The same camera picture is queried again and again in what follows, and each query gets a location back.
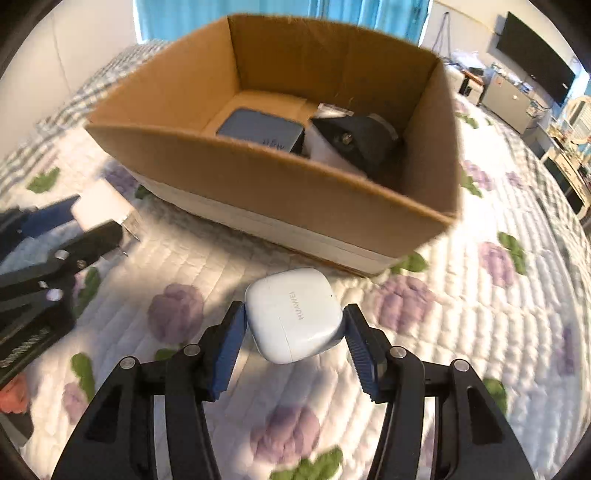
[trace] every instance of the green leaf pattern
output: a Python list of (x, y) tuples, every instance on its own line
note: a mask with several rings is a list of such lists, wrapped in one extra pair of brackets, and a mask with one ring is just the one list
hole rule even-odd
[(149, 191), (149, 190), (148, 190), (146, 187), (144, 187), (143, 185), (140, 185), (140, 186), (139, 186), (139, 187), (136, 189), (136, 191), (135, 191), (135, 198), (137, 198), (137, 199), (140, 199), (140, 200), (141, 200), (142, 198), (144, 198), (145, 196), (148, 196), (148, 195), (150, 195), (151, 193), (152, 193), (152, 192), (151, 192), (151, 191)]
[(484, 378), (482, 380), (484, 386), (491, 394), (491, 397), (495, 400), (496, 405), (503, 412), (503, 415), (507, 415), (507, 392), (505, 386), (494, 378)]
[(339, 447), (318, 456), (315, 462), (302, 458), (297, 467), (292, 470), (275, 471), (271, 480), (329, 480), (339, 470), (343, 463), (343, 452)]
[(89, 267), (86, 277), (84, 279), (84, 287), (80, 290), (74, 307), (74, 314), (76, 318), (82, 315), (85, 308), (96, 296), (100, 286), (100, 274), (96, 267)]
[(176, 352), (177, 350), (173, 350), (172, 348), (160, 348), (156, 350), (156, 353), (154, 354), (154, 361), (159, 362), (160, 360), (168, 360)]
[(471, 194), (482, 198), (482, 192), (476, 185), (474, 185), (474, 180), (470, 175), (466, 174), (466, 171), (463, 168), (461, 168), (460, 185), (467, 189)]
[(78, 386), (86, 394), (88, 402), (95, 396), (95, 378), (92, 374), (92, 360), (83, 352), (75, 354), (70, 360), (74, 375), (78, 377)]
[(404, 257), (400, 262), (390, 268), (393, 274), (399, 274), (401, 270), (409, 272), (422, 272), (428, 267), (427, 261), (418, 252), (413, 252)]
[(472, 128), (478, 128), (478, 122), (476, 122), (476, 120), (470, 115), (466, 115), (465, 113), (461, 112), (456, 112), (456, 117), (458, 117), (461, 120), (464, 120)]
[(60, 175), (60, 168), (53, 167), (48, 173), (40, 173), (27, 186), (34, 193), (45, 193), (53, 188)]
[(513, 265), (515, 265), (515, 271), (519, 275), (525, 275), (527, 272), (525, 268), (525, 252), (517, 239), (505, 232), (498, 232), (497, 238), (499, 243), (509, 251)]

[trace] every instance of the cardboard box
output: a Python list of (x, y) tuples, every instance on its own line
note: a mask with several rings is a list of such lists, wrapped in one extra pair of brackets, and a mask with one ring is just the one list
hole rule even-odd
[[(320, 102), (377, 113), (395, 127), (408, 150), (399, 191), (215, 134), (239, 107), (306, 124)], [(121, 81), (86, 129), (164, 200), (366, 273), (458, 215), (456, 124), (442, 63), (352, 25), (222, 18)]]

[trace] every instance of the television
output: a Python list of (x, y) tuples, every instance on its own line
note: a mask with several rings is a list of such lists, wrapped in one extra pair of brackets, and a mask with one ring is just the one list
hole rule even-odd
[(510, 12), (496, 47), (562, 105), (573, 84), (574, 72), (550, 45)]

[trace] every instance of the bed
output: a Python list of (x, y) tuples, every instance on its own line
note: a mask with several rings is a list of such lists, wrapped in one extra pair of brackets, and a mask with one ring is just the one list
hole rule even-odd
[[(221, 321), (265, 275), (313, 266), (341, 304), (357, 303), (392, 344), (424, 361), (467, 359), (506, 394), (506, 417), (538, 478), (551, 478), (590, 421), (591, 250), (559, 186), (506, 126), (456, 99), (463, 219), (374, 277), (326, 266), (194, 217), (145, 190), (86, 133), (85, 115), (118, 79), (165, 48), (134, 46), (97, 72), (0, 165), (0, 210), (44, 206), (103, 177), (139, 211), (140, 244), (77, 278), (74, 331), (25, 370), (34, 433), (22, 457), (48, 478), (96, 391), (119, 360), (161, 358)], [(44, 261), (75, 222), (27, 239), (0, 273)], [(163, 316), (188, 305), (191, 328)], [(339, 451), (336, 477), (364, 478), (384, 418), (361, 391), (345, 342), (273, 365), (247, 335), (227, 392), (205, 405), (225, 479), (269, 478)], [(171, 478), (164, 408), (155, 402), (159, 478)], [(434, 403), (427, 402), (419, 478), (429, 478)]]

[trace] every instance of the metal screw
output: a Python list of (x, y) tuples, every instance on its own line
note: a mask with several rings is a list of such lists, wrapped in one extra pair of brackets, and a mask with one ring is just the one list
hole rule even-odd
[(133, 368), (134, 365), (135, 358), (133, 358), (132, 356), (126, 356), (121, 362), (119, 362), (119, 366), (123, 370), (129, 370), (130, 368)]
[(66, 252), (65, 250), (58, 250), (56, 252), (56, 258), (58, 258), (59, 260), (65, 260), (69, 256), (70, 256), (70, 253)]
[(407, 354), (407, 351), (404, 347), (402, 346), (393, 346), (390, 349), (390, 355), (392, 355), (394, 358), (404, 358)]
[(459, 370), (460, 372), (467, 372), (468, 370), (470, 370), (470, 364), (465, 360), (456, 360), (453, 363), (453, 366), (456, 370)]
[(57, 288), (52, 288), (45, 294), (45, 298), (49, 301), (60, 301), (63, 296), (64, 293)]
[(353, 135), (350, 133), (345, 133), (342, 137), (340, 137), (340, 139), (345, 145), (349, 145), (353, 141)]
[(191, 343), (187, 345), (185, 348), (183, 348), (183, 353), (187, 356), (195, 356), (200, 351), (201, 349), (199, 348), (199, 345), (195, 345), (194, 343)]

